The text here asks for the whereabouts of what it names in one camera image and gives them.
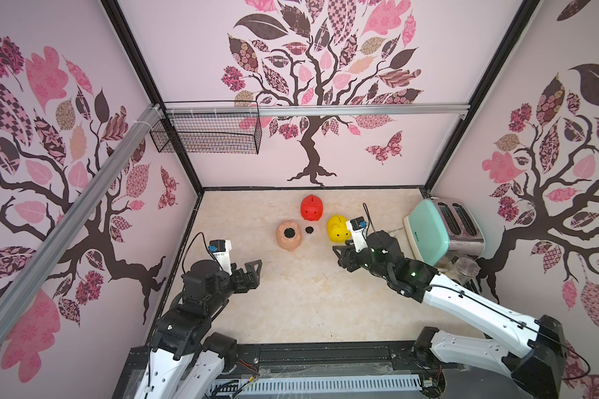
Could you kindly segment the red piggy bank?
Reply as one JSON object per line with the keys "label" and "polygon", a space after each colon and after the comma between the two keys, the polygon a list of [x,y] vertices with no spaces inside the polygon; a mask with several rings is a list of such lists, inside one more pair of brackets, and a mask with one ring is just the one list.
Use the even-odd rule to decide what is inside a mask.
{"label": "red piggy bank", "polygon": [[306,221],[319,221],[324,214],[324,204],[315,195],[309,195],[302,199],[300,204],[300,215]]}

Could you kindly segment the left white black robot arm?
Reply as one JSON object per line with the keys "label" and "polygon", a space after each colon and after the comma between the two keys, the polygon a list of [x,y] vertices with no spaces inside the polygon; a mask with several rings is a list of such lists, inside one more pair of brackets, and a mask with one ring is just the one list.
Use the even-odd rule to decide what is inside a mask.
{"label": "left white black robot arm", "polygon": [[203,398],[219,375],[237,361],[236,339],[212,333],[211,324],[233,294],[257,289],[262,261],[224,271],[216,261],[201,260],[183,275],[174,308],[156,323],[149,358],[136,398]]}

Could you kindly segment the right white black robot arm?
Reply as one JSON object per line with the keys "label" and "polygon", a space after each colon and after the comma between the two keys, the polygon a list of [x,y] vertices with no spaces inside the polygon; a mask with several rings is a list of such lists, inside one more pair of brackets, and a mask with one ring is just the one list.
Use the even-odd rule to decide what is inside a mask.
{"label": "right white black robot arm", "polygon": [[463,337],[426,327],[414,344],[423,362],[495,372],[534,398],[557,398],[564,382],[585,379],[592,371],[567,345],[557,319],[520,314],[465,289],[435,267],[405,257],[397,239],[384,231],[356,230],[333,251],[343,269],[367,270],[396,294],[443,310],[484,334]]}

